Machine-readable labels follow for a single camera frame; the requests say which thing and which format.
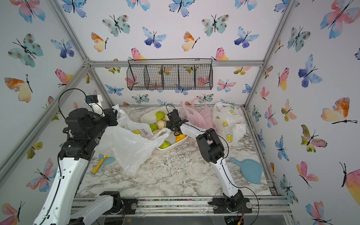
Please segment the orange yellow pear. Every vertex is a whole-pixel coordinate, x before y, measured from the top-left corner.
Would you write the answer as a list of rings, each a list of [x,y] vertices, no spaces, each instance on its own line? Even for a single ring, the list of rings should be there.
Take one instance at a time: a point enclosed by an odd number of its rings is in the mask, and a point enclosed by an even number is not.
[[[184,134],[179,134],[178,136],[176,136],[176,143],[180,142],[181,140],[183,140],[184,138],[186,138],[187,136]]]

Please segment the clear white plastic bag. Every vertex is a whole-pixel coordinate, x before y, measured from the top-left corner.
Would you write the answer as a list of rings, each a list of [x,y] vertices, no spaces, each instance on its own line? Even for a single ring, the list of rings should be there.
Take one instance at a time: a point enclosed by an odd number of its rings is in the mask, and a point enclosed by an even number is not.
[[[164,143],[171,131],[163,128],[153,134],[149,124],[132,121],[119,105],[112,109],[118,113],[118,125],[106,128],[95,150],[115,158],[126,173],[135,176],[140,165]]]

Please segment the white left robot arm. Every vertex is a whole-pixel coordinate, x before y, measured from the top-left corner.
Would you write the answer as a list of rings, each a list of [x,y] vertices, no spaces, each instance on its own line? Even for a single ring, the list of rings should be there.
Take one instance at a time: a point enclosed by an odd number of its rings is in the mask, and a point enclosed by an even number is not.
[[[93,203],[78,213],[71,214],[75,194],[86,172],[97,140],[107,127],[116,126],[117,112],[106,109],[100,113],[79,108],[65,119],[67,141],[58,154],[55,180],[36,217],[35,225],[91,225],[105,214],[121,214],[124,211],[119,192],[106,191]]]

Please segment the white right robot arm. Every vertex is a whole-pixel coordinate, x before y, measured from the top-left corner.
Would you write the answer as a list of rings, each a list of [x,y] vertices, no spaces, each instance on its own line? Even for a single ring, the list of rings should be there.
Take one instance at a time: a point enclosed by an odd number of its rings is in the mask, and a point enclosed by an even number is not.
[[[169,121],[166,122],[166,127],[175,134],[184,134],[195,139],[201,156],[213,166],[220,180],[225,207],[230,212],[251,213],[250,200],[245,198],[241,189],[235,185],[225,161],[224,145],[216,131],[212,128],[201,129],[188,120],[181,119],[176,109],[167,116]]]

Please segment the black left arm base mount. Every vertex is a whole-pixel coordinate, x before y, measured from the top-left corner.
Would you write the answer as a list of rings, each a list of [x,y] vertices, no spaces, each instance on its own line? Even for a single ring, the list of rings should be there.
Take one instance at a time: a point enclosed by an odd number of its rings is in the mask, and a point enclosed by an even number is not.
[[[103,215],[134,215],[138,206],[138,199],[123,198],[119,191],[104,191],[100,197],[111,197],[111,208],[104,211]]]

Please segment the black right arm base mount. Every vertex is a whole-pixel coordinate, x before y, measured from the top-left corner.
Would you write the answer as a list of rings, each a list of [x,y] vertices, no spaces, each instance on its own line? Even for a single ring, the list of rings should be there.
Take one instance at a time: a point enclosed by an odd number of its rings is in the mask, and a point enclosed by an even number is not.
[[[238,190],[234,196],[228,197],[223,194],[223,198],[215,197],[208,202],[213,208],[215,214],[226,213],[252,213],[252,204],[248,198],[245,198],[243,193]]]

